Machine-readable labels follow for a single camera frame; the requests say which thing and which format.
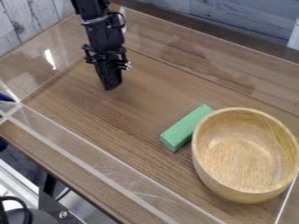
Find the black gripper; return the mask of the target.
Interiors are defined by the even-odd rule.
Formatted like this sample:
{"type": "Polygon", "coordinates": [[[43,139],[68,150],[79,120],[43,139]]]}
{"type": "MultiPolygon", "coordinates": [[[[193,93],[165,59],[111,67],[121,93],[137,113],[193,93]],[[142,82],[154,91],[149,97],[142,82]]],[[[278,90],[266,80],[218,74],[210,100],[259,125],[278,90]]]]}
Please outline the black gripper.
{"type": "Polygon", "coordinates": [[[127,50],[123,47],[126,20],[122,17],[122,14],[106,14],[103,17],[82,21],[88,34],[88,45],[84,45],[83,49],[88,62],[97,64],[98,76],[106,90],[122,84],[122,69],[131,68],[127,50]]]}

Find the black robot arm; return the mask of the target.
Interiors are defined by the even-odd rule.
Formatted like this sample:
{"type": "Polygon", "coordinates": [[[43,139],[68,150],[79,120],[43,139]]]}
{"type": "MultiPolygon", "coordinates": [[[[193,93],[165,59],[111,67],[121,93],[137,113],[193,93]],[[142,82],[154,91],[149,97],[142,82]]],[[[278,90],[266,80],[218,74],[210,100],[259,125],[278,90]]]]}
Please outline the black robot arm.
{"type": "Polygon", "coordinates": [[[83,45],[86,62],[95,66],[105,89],[113,90],[123,82],[122,71],[131,68],[125,48],[125,14],[109,8],[110,0],[71,0],[71,3],[88,36],[83,45]]]}

